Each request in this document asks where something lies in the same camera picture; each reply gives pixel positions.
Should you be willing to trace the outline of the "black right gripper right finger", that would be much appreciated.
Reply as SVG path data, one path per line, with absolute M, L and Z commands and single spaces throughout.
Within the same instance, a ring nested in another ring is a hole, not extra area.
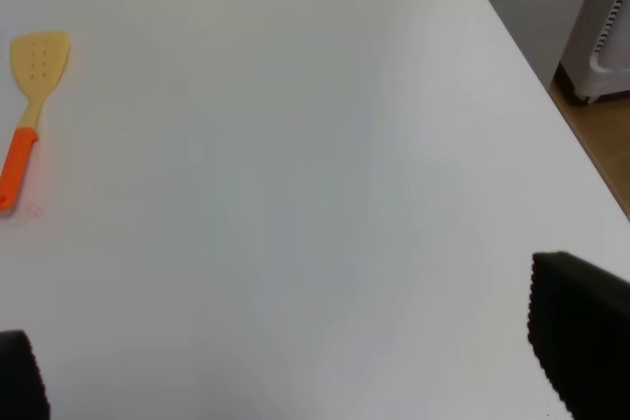
M 566 252 L 533 255 L 528 341 L 574 419 L 629 417 L 629 282 Z

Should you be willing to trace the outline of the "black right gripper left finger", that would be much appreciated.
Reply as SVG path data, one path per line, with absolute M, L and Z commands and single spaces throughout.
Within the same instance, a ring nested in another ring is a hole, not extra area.
M 45 385 L 23 330 L 1 332 L 1 418 L 50 419 Z

